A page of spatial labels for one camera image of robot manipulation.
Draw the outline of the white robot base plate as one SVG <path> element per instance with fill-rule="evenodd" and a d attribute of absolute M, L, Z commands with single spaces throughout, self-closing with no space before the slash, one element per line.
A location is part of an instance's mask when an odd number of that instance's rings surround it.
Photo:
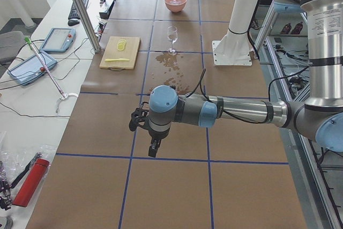
<path fill-rule="evenodd" d="M 212 50 L 216 66 L 252 66 L 247 40 L 212 41 Z"/>

